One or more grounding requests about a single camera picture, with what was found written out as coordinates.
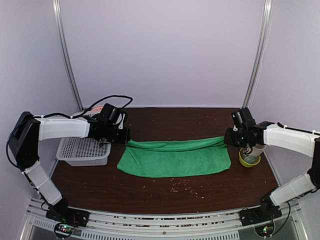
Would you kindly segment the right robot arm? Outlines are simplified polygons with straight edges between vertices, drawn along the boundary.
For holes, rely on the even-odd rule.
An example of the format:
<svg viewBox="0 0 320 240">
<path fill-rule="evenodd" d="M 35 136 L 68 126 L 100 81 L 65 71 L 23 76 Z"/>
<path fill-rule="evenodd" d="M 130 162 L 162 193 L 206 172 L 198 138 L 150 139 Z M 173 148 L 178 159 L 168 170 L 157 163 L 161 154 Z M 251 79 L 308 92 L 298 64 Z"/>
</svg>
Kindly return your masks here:
<svg viewBox="0 0 320 240">
<path fill-rule="evenodd" d="M 316 130 L 320 132 L 320 121 L 313 121 L 299 125 L 298 129 Z M 268 160 L 270 168 L 279 186 L 288 183 L 295 177 L 298 177 L 303 172 L 311 168 L 312 159 L 302 153 L 293 150 L 284 149 L 277 146 L 267 146 L 262 154 L 263 158 Z M 306 196 L 298 200 L 303 210 L 320 208 L 320 190 L 316 193 L 308 193 Z"/>
</svg>

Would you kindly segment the green microfiber towel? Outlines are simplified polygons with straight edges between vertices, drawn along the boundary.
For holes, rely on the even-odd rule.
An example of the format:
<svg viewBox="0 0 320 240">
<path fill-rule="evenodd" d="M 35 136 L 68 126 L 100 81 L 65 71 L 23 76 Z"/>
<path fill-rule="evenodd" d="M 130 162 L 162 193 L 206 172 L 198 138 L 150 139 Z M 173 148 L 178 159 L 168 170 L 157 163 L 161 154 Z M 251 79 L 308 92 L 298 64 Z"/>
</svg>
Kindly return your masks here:
<svg viewBox="0 0 320 240">
<path fill-rule="evenodd" d="M 223 136 L 183 141 L 134 141 L 125 145 L 117 169 L 144 178 L 204 176 L 231 167 Z"/>
</svg>

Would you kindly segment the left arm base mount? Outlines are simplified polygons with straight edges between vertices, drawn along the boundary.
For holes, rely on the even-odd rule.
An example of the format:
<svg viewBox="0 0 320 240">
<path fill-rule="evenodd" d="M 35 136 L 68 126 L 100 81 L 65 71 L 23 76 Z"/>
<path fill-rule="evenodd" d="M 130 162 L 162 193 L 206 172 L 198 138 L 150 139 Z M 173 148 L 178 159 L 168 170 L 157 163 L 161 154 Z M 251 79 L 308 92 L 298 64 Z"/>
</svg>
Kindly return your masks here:
<svg viewBox="0 0 320 240">
<path fill-rule="evenodd" d="M 65 197 L 56 204 L 45 203 L 48 206 L 46 218 L 56 221 L 53 233 L 59 240 L 65 240 L 74 233 L 78 227 L 86 227 L 90 213 L 86 210 L 79 210 L 69 207 Z"/>
</svg>

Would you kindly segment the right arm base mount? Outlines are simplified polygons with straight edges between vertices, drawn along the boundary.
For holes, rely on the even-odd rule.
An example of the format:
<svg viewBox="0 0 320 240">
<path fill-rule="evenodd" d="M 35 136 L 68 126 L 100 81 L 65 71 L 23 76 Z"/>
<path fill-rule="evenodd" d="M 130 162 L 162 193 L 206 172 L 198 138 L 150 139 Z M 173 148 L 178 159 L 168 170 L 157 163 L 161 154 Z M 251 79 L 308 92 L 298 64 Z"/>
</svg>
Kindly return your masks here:
<svg viewBox="0 0 320 240">
<path fill-rule="evenodd" d="M 255 225 L 255 233 L 262 238 L 270 238 L 276 232 L 275 219 L 282 216 L 281 208 L 275 206 L 269 197 L 260 200 L 260 205 L 243 208 L 239 212 L 243 227 Z"/>
</svg>

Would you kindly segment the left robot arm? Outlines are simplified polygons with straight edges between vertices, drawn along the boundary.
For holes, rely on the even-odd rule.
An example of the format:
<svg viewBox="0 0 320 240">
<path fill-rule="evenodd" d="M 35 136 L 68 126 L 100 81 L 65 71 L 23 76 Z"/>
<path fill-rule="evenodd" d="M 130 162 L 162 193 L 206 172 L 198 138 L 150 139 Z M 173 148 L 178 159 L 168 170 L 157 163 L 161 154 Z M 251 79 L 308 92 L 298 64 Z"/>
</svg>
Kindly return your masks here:
<svg viewBox="0 0 320 240">
<path fill-rule="evenodd" d="M 63 203 L 63 195 L 41 165 L 39 143 L 43 141 L 78 138 L 93 139 L 99 144 L 126 144 L 131 140 L 131 130 L 125 126 L 126 113 L 110 120 L 100 113 L 94 116 L 33 115 L 23 112 L 9 134 L 5 153 L 8 161 L 33 184 L 52 213 L 61 222 L 72 218 L 72 211 Z"/>
</svg>

